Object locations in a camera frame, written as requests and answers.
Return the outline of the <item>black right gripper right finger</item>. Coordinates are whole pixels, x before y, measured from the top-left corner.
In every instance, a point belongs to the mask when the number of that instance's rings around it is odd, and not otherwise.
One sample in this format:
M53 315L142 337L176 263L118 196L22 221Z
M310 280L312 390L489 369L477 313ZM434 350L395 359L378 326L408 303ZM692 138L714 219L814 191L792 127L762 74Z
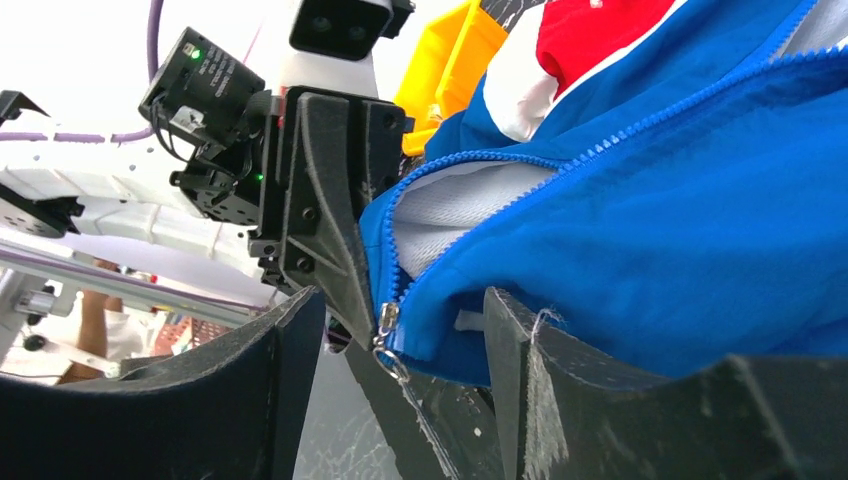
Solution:
M509 293L484 300L509 479L843 479L847 362L730 356L680 380L622 363Z

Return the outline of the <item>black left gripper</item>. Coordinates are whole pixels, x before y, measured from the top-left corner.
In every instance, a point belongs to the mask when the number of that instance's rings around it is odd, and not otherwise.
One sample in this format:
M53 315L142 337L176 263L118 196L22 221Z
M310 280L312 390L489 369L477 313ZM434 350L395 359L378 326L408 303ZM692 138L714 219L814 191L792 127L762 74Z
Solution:
M369 350L376 335L359 219L397 178L412 125L398 105L312 85L280 90L186 28L140 113L160 145L191 147L169 182L242 231L233 266L282 290L315 286Z

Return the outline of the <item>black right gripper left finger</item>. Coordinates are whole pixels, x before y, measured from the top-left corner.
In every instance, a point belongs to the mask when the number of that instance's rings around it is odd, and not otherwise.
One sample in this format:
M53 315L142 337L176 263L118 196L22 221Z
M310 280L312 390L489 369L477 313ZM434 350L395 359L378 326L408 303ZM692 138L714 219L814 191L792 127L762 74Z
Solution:
M325 301L300 290L254 321L119 379L1 382L5 479L289 479Z

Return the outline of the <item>blue red white jacket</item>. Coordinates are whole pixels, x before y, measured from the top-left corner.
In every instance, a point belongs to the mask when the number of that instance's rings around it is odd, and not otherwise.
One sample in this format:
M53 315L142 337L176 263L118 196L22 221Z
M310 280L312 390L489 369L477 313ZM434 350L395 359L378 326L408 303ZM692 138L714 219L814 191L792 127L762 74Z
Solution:
M360 226L408 370L490 382L497 287L671 377L847 352L847 5L548 1Z

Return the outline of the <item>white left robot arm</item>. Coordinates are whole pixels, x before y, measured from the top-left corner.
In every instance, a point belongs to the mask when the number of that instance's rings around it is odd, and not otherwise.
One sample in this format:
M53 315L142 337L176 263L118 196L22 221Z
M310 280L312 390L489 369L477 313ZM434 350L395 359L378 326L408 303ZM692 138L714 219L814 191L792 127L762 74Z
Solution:
M292 293L315 286L352 338L377 337L358 220L394 182L406 118L377 96L362 26L286 30L280 86L184 30L143 94L150 145L60 140L1 160L1 222L206 257Z

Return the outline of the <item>person forearm in background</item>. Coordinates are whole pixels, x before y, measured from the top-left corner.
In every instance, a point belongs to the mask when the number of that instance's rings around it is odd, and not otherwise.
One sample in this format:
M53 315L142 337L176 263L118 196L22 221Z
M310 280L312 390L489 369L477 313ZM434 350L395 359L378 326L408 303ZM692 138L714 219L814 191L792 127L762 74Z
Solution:
M125 325L127 319L122 299L95 290L84 290L76 347L111 360L129 358L135 344Z

